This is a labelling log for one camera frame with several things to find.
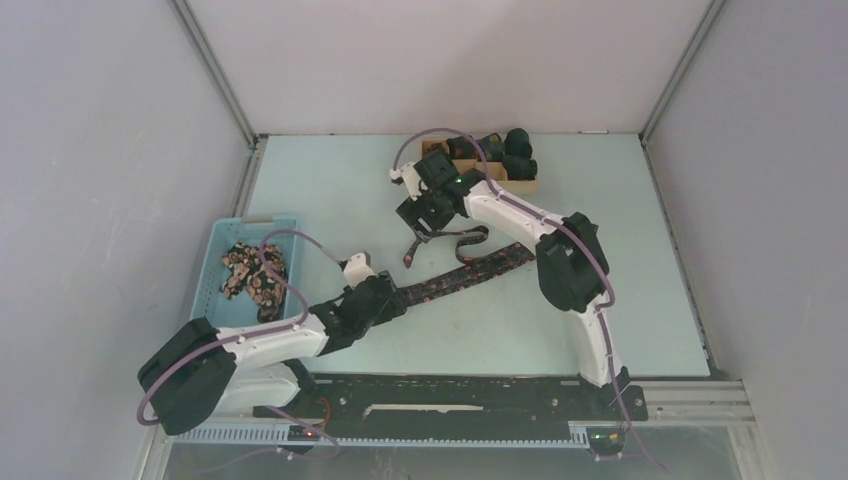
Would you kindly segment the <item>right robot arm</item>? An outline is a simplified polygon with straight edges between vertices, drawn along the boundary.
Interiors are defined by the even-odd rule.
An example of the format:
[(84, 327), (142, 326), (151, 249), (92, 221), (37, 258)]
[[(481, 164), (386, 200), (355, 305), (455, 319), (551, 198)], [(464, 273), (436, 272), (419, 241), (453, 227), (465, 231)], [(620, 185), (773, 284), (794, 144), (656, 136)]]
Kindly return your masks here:
[(609, 265), (597, 227), (585, 215), (561, 217), (520, 200), (491, 178), (487, 170), (458, 170), (443, 152), (389, 171), (407, 198), (397, 207), (400, 218), (426, 243), (457, 216), (476, 220), (509, 235), (535, 257), (538, 284), (556, 309), (575, 317), (579, 374), (585, 411), (606, 418), (622, 403), (614, 384), (621, 370), (603, 311), (614, 302)]

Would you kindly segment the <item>dark floral rose tie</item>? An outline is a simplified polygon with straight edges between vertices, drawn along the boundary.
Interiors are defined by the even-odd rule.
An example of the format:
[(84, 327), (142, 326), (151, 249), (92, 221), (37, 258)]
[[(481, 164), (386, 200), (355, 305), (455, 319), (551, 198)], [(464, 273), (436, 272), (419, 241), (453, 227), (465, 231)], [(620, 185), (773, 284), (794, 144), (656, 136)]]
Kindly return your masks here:
[(438, 231), (432, 239), (456, 236), (454, 254), (461, 267), (416, 284), (400, 287), (398, 292), (407, 307), (417, 306), (447, 295), (464, 291), (503, 276), (536, 260), (535, 255), (520, 242), (504, 246), (481, 257), (464, 255), (462, 248), (477, 245), (489, 238), (490, 231), (479, 225), (459, 231)]

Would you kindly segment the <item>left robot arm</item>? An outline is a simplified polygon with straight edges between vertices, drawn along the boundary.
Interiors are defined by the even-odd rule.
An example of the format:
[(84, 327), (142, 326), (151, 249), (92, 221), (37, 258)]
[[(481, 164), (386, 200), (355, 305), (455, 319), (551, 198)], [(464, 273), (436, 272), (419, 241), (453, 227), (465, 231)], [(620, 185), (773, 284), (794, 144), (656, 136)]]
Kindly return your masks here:
[(305, 358), (350, 347), (371, 328), (407, 311), (407, 297), (387, 271), (376, 273), (365, 253), (344, 264), (342, 295), (300, 316), (239, 328), (216, 328), (195, 318), (139, 370), (144, 425), (181, 435), (216, 413), (282, 407), (304, 416), (316, 403)]

